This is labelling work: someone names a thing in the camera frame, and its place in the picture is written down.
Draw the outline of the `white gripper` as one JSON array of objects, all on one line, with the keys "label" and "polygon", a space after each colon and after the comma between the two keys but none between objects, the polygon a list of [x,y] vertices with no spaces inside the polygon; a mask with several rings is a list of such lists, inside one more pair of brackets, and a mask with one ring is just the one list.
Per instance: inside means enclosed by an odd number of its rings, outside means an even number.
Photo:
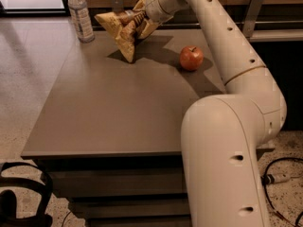
[{"label": "white gripper", "polygon": [[134,10],[145,10],[147,16],[136,29],[136,38],[144,40],[148,38],[158,27],[172,18],[160,6],[159,0],[136,0]]}]

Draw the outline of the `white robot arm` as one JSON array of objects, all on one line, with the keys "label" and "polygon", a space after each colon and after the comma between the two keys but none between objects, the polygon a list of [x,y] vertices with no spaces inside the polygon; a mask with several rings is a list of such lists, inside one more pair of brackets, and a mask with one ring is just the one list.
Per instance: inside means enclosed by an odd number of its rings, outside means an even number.
[{"label": "white robot arm", "polygon": [[287,114],[272,74],[219,0],[145,0],[144,9],[156,23],[192,9],[226,90],[193,103],[182,123],[192,227],[270,227],[256,149]]}]

